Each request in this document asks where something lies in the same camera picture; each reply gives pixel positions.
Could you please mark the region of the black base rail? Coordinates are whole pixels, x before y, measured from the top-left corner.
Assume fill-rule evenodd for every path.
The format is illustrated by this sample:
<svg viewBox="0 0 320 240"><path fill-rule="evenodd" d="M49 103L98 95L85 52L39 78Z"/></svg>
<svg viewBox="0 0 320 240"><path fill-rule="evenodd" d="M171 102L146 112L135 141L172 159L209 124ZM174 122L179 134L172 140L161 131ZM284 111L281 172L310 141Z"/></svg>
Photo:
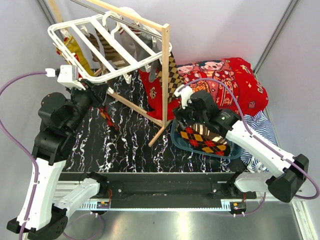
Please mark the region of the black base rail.
<svg viewBox="0 0 320 240"><path fill-rule="evenodd" d="M262 195L231 189L231 173L102 173L113 211L229 212Z"/></svg>

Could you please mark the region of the metal rack rod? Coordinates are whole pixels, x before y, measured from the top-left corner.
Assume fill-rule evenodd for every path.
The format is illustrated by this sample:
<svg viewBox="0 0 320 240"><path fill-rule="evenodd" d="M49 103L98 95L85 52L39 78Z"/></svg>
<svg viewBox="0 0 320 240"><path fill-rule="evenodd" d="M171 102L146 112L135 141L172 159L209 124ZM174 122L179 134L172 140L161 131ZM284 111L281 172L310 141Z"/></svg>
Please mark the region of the metal rack rod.
<svg viewBox="0 0 320 240"><path fill-rule="evenodd" d="M103 11L101 11L101 10L98 10L98 9L96 9L96 8L94 8L94 7L91 7L91 6L87 5L87 4L81 3L81 2L78 1L78 0L70 0L70 1L73 2L73 3L75 3L75 4L77 4L77 5L80 5L80 6L84 7L84 8L86 8L86 9L92 10L92 11L98 13L98 14L101 14L101 15L104 15L104 14L105 14L105 12L103 12ZM153 31L149 31L149 30L144 29L144 28L142 28L142 27L140 27L140 26L137 26L137 25L135 25L135 24L133 24L133 23L127 22L127 21L125 21L125 20L122 20L122 19L120 19L119 17L114 17L114 16L111 16L111 15L110 15L109 17L110 17L111 19L115 20L116 22L125 24L126 26L130 26L130 27L132 27L132 28L134 28L134 29L137 29L137 30L139 30L140 32L146 33L146 34L148 34L148 35L150 35L150 36L152 36L152 37L158 38L158 39L160 39L160 40L162 39L162 36L161 36L161 35L159 35L159 34L157 34L157 33L154 33Z"/></svg>

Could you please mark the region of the brown striped sock in basket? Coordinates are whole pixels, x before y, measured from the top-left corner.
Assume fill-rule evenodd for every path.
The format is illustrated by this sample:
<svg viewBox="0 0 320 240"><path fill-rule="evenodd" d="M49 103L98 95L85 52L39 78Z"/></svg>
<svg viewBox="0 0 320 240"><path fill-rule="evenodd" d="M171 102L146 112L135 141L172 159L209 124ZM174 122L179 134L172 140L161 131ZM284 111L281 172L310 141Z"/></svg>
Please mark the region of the brown striped sock in basket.
<svg viewBox="0 0 320 240"><path fill-rule="evenodd" d="M191 128L195 130L197 133L199 133L201 136L205 137L206 139L214 143L222 145L226 145L228 143L222 136L210 131L209 128L203 124L195 123L191 126Z"/></svg>

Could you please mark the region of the blue striped shirt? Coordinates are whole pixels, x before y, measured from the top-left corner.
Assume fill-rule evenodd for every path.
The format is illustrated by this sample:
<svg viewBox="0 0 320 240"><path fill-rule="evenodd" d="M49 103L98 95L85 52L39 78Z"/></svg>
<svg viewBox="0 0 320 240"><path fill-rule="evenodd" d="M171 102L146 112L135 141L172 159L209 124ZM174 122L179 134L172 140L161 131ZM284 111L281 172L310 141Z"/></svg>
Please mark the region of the blue striped shirt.
<svg viewBox="0 0 320 240"><path fill-rule="evenodd" d="M245 122L259 133L262 137L266 138L274 145L277 144L275 132L272 122L267 118L263 111L259 111L256 115L244 115ZM257 158L252 156L248 151L244 150L240 156L241 161L246 166L247 170L251 173L268 172L268 168L264 166Z"/></svg>

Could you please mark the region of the brown argyle sock hanging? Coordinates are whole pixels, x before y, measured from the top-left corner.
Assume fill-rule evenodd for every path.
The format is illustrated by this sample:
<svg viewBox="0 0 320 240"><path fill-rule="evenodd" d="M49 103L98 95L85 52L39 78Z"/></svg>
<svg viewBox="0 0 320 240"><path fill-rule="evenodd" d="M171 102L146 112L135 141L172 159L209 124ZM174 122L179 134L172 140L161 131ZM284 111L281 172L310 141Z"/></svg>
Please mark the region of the brown argyle sock hanging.
<svg viewBox="0 0 320 240"><path fill-rule="evenodd" d="M184 80L182 76L178 72L177 63L175 60L175 57L173 55L173 52L170 52L169 56L169 62L168 62L168 98L167 102L171 103L175 97L174 92L175 90L184 83ZM156 67L156 79L159 80L160 87L162 87L162 65L160 64L160 61L157 61L157 67Z"/></svg>

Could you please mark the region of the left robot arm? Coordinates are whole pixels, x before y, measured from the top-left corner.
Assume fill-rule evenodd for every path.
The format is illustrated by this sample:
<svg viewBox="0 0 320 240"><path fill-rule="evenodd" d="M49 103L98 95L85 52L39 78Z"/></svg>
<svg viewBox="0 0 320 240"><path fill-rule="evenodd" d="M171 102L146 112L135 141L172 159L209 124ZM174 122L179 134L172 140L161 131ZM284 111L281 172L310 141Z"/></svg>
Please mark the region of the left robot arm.
<svg viewBox="0 0 320 240"><path fill-rule="evenodd" d="M108 193L108 178L89 173L82 183L54 202L55 191L77 140L77 129L92 108L106 107L107 87L81 80L82 89L69 90L70 98L60 92L46 95L38 115L40 131L34 140L31 180L18 217L7 223L7 229L26 235L29 240L55 240L65 230L69 218L92 197Z"/></svg>

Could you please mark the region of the wooden drying rack frame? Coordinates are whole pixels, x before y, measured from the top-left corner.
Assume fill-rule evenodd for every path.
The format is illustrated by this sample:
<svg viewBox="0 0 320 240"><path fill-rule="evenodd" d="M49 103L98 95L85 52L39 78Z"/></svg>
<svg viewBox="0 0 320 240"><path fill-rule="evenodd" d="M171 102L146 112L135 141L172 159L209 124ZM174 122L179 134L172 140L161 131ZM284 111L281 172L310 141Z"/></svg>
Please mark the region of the wooden drying rack frame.
<svg viewBox="0 0 320 240"><path fill-rule="evenodd" d="M169 123L168 97L175 90L170 79L169 25L143 18L130 7L116 7L101 0L94 4L105 11L48 27L53 45L66 61L58 82L71 90L83 91L85 81L107 87L108 96L165 130ZM159 105L155 116L109 88L117 77L130 84L133 71L139 72L145 84L159 81L159 86L145 89L147 98Z"/></svg>

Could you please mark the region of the white plastic clip hanger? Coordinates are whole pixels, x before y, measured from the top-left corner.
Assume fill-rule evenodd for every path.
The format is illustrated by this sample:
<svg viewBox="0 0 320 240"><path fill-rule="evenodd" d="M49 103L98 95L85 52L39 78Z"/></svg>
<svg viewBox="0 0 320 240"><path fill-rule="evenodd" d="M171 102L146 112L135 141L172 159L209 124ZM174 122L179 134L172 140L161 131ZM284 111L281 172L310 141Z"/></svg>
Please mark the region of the white plastic clip hanger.
<svg viewBox="0 0 320 240"><path fill-rule="evenodd" d="M128 22L122 19L124 14L127 14L127 17L134 21L135 27L142 27L149 35L157 33L154 23L142 23L142 17L129 7L122 7L120 13L107 11L104 14L56 23L48 27L48 35L67 62L66 65L60 67L60 72L57 75L58 83L66 88L79 90L85 88L81 80L88 80L94 85L100 85L107 84L108 81L123 76L126 82L130 83L132 79L131 71L141 67L150 69L150 65L154 61L159 60L162 62L164 60L163 51L154 51L154 47L156 47L157 42L162 41L162 37L155 35L151 39L151 45L147 45L128 27ZM56 31L67 28L73 29L81 38L102 69L107 70L105 74L94 76L88 66L88 62L85 59L81 59L79 53L70 50L68 44L58 38ZM125 31L147 53L147 56L142 59L134 58L115 39L115 33L119 30Z"/></svg>

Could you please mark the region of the clear plastic basket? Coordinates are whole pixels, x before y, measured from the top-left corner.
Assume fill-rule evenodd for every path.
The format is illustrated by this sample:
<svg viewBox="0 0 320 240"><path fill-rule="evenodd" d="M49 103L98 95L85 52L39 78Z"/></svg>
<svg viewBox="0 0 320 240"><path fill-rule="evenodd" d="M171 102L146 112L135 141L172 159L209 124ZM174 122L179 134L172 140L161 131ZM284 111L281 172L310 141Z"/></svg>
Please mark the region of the clear plastic basket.
<svg viewBox="0 0 320 240"><path fill-rule="evenodd" d="M177 120L173 120L172 121L172 125L171 125L171 133L170 133L170 137L172 142L174 143L174 145L176 147L178 147L181 150L185 150L188 152L193 152L193 153L197 153L197 154L203 154L205 156L210 156L210 157L214 157L214 158L222 158L222 159L228 159L228 160L234 160L239 158L242 153L244 152L244 150L236 145L235 143L232 143L230 141L227 141L227 143L230 146L230 154L228 156L218 156L218 155L213 155L213 154L209 154L209 153L200 153L197 150L192 150L183 140L182 138L178 135L178 133L176 132L177 127L181 127L179 125L179 123L177 122Z"/></svg>

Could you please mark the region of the grey sock hanging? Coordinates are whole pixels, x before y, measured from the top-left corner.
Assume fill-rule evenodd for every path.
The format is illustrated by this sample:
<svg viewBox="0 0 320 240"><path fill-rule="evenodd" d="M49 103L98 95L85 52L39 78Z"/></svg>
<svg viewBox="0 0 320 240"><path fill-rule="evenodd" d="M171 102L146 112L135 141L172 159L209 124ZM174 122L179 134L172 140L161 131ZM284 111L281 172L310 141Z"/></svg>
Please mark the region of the grey sock hanging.
<svg viewBox="0 0 320 240"><path fill-rule="evenodd" d="M149 48L151 48L155 53L160 50L156 46L156 43L153 42L153 37L147 33L141 32L138 29L128 26L128 28L134 32L137 37L142 40ZM149 57L149 53L137 42L135 41L123 28L119 29L120 39L123 44L123 47L130 53L137 61L141 61ZM144 73L149 73L148 81L153 83L156 80L156 68L158 65L158 59L149 63L147 67L143 66L140 70Z"/></svg>

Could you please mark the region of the yellow sock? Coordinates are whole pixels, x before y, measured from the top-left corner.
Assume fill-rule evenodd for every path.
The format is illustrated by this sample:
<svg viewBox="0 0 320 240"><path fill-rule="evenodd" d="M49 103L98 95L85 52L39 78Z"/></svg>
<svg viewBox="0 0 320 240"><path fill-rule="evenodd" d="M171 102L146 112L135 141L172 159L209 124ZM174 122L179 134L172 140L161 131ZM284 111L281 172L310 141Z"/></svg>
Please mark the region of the yellow sock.
<svg viewBox="0 0 320 240"><path fill-rule="evenodd" d="M94 76L94 72L92 71L90 64L85 58L79 44L73 36L65 37L64 45L69 49L69 51L73 54L73 56L77 59L77 61L81 64L81 66L86 70L86 72L90 76Z"/></svg>

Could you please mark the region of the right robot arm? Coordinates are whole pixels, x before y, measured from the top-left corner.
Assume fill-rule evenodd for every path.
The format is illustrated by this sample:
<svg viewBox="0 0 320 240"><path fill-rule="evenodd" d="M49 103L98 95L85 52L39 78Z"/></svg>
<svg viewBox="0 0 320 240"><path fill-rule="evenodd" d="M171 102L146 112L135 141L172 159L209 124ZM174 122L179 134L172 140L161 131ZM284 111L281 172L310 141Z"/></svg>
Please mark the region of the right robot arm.
<svg viewBox="0 0 320 240"><path fill-rule="evenodd" d="M268 172L237 173L227 185L228 195L239 198L246 192L267 192L289 203L306 181L309 159L277 147L246 125L231 109L219 109L210 93L194 92L189 86L174 92L181 105L173 113L179 134L191 146L205 153L225 151L234 143L258 159Z"/></svg>

